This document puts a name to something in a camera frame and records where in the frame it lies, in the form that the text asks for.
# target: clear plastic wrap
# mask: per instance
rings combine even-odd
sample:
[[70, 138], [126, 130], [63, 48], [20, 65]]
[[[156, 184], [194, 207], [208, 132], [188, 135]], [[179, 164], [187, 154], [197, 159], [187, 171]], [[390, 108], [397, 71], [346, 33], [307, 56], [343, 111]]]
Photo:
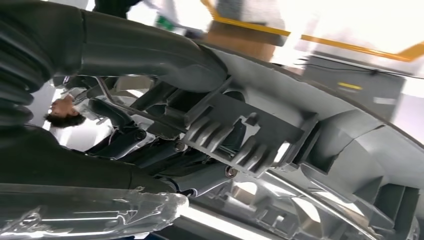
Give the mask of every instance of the clear plastic wrap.
[[176, 193], [0, 183], [0, 240], [108, 240], [159, 231], [188, 208]]

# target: gray plastic panel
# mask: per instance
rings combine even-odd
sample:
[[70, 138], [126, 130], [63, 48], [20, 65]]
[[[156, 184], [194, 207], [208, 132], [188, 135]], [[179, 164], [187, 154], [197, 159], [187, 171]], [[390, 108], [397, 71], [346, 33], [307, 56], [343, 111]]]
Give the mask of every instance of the gray plastic panel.
[[[251, 176], [259, 177], [272, 165], [283, 143], [296, 144], [305, 133], [263, 110], [224, 94], [216, 93], [205, 99], [187, 113], [186, 120], [192, 125], [183, 142]], [[247, 139], [239, 152], [231, 156], [220, 145], [239, 119], [246, 126], [260, 129]]]
[[394, 221], [394, 230], [396, 230], [396, 234], [391, 239], [407, 239], [413, 223], [419, 196], [419, 189], [412, 187], [405, 188], [402, 202], [400, 203], [399, 211]]
[[360, 187], [353, 194], [373, 204], [376, 201], [377, 194], [379, 193], [380, 185], [382, 184], [383, 177], [379, 176], [376, 179], [371, 180], [364, 186]]
[[256, 222], [263, 228], [276, 233], [277, 235], [291, 239], [298, 231], [299, 221], [296, 216], [296, 210], [289, 201], [287, 208], [281, 208], [274, 204], [278, 202], [270, 197], [265, 197], [263, 200], [255, 204]]
[[405, 186], [396, 184], [386, 184], [381, 187], [375, 206], [380, 209], [387, 217], [396, 219], [399, 207], [404, 197]]

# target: black hose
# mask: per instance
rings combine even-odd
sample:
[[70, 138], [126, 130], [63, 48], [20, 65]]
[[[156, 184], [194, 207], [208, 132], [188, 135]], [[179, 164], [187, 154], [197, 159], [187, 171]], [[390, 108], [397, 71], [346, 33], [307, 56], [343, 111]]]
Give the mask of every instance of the black hose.
[[24, 31], [4, 16], [0, 29], [0, 127], [4, 128], [32, 119], [24, 106], [33, 102], [31, 93], [50, 78], [53, 65]]

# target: metal bolt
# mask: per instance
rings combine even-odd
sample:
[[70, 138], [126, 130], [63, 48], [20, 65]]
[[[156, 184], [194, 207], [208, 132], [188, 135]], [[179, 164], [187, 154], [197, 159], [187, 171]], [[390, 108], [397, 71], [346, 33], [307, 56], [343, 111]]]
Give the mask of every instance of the metal bolt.
[[230, 166], [227, 166], [226, 168], [225, 168], [225, 176], [227, 177], [227, 178], [229, 178], [229, 179], [232, 179], [232, 178], [234, 178], [236, 175], [237, 175], [237, 173], [238, 173], [239, 171], [237, 171], [236, 169], [234, 169], [234, 168], [232, 168], [232, 167], [230, 167]]
[[135, 137], [136, 137], [138, 140], [144, 140], [144, 139], [146, 138], [146, 136], [147, 136], [147, 134], [146, 134], [146, 132], [145, 132], [145, 131], [143, 131], [143, 130], [141, 130], [141, 131], [137, 132], [137, 133], [136, 133], [136, 135], [135, 135]]
[[175, 152], [180, 153], [186, 149], [186, 145], [182, 141], [176, 141], [173, 149]]

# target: screw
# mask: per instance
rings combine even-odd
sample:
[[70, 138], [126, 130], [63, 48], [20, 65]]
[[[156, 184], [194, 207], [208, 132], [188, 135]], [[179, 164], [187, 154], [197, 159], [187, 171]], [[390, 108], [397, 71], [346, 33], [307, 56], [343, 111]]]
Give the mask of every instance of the screw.
[[184, 151], [185, 148], [186, 145], [182, 141], [176, 141], [175, 145], [173, 146], [173, 150], [177, 153]]
[[234, 168], [232, 168], [232, 167], [230, 167], [230, 166], [227, 166], [226, 168], [225, 168], [225, 176], [227, 177], [227, 178], [229, 178], [229, 179], [232, 179], [232, 178], [234, 178], [236, 175], [237, 175], [237, 173], [238, 173], [239, 171], [237, 171], [236, 169], [234, 169]]
[[147, 136], [147, 134], [143, 130], [137, 132], [137, 134], [135, 135], [135, 137], [137, 138], [137, 140], [144, 140], [146, 138], [146, 136]]

